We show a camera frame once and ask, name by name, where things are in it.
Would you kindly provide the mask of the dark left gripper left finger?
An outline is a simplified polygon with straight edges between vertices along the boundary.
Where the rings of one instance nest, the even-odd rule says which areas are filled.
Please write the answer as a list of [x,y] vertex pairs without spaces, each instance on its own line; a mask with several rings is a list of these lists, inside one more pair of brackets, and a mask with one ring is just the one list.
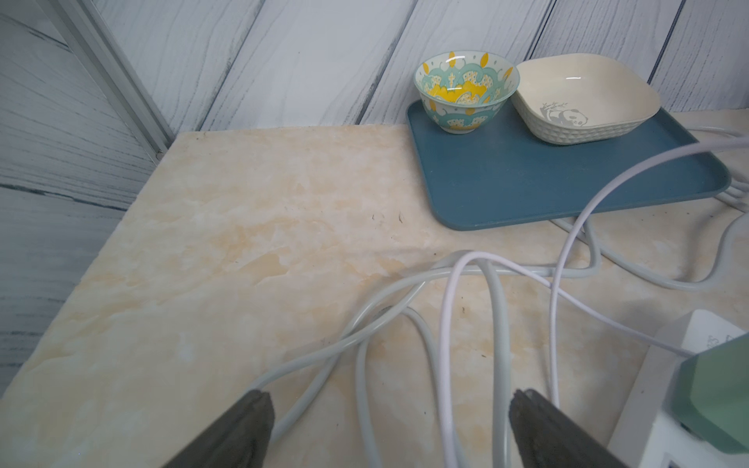
[[250,390],[163,467],[261,467],[274,421],[270,394]]

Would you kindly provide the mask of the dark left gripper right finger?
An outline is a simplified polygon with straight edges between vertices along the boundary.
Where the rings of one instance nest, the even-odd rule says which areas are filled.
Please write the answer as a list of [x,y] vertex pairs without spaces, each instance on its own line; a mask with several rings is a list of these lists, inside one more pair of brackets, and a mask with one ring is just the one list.
[[524,467],[626,467],[534,389],[514,393],[509,420]]

